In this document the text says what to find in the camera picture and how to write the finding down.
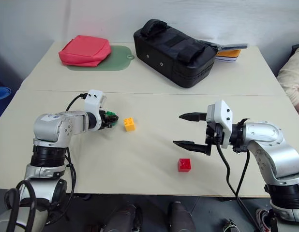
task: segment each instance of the robotic arm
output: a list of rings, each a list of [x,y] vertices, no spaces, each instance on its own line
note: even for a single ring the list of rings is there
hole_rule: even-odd
[[[101,130],[104,127],[111,128],[118,120],[115,114],[106,114],[100,109],[105,100],[103,92],[90,90],[88,94],[83,95],[83,98],[85,111],[44,114],[36,119],[33,155],[26,167],[24,178],[32,186],[36,199],[34,222],[32,228],[28,229],[27,218],[32,202],[28,188],[21,186],[15,231],[24,231],[24,228],[26,231],[42,231],[45,223],[50,222],[49,211],[56,211],[61,207],[67,190],[67,182],[61,177],[65,173],[65,155],[71,137],[87,131]],[[9,209],[0,216],[0,231],[9,231],[12,210]]]
[[[270,204],[282,219],[299,222],[299,154],[287,144],[281,128],[266,121],[232,124],[232,111],[224,101],[208,106],[207,113],[188,113],[180,118],[207,122],[207,145],[174,141],[190,151],[211,153],[211,146],[233,146],[237,153],[250,150],[257,161]]]

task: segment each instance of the pink pouch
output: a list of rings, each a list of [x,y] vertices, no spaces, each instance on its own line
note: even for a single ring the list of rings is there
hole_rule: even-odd
[[[78,35],[58,54],[64,65],[95,67],[111,53],[109,41]]]

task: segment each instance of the white table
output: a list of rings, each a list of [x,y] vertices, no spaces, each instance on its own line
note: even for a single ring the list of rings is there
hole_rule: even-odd
[[[284,96],[269,66],[255,46],[241,51],[234,63],[216,61],[210,74],[192,88],[182,88],[136,57],[134,43],[113,43],[131,49],[135,59],[122,71],[72,71],[58,52],[66,43],[53,43],[21,86],[21,90],[116,93]]]
[[[43,113],[64,111],[77,92],[20,90],[0,118],[0,188],[15,186],[24,176],[32,155],[33,124]],[[268,120],[279,125],[286,140],[299,152],[299,117],[286,96],[219,96],[107,93],[104,109],[120,119],[112,129],[87,132],[71,141],[77,171],[76,192],[163,194],[231,197],[226,168],[216,149],[212,155],[184,150],[173,140],[205,142],[205,122],[178,116],[205,112],[209,104],[224,99],[234,112],[234,122]],[[84,101],[72,110],[82,110]],[[123,119],[133,117],[136,130],[126,132]],[[224,150],[231,166],[231,183],[239,180],[246,155]],[[179,158],[190,158],[192,170],[179,173]],[[66,171],[65,179],[70,173]],[[251,162],[241,196],[268,197],[258,166]]]

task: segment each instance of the black case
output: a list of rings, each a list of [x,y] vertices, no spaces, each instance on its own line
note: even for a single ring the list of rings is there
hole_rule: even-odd
[[[217,50],[158,19],[134,33],[139,59],[177,85],[189,88],[210,72]]]

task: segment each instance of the beige sleeve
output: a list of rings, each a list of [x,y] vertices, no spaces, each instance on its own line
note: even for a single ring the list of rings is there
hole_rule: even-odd
[[[293,105],[299,103],[299,48],[279,71],[277,80]]]

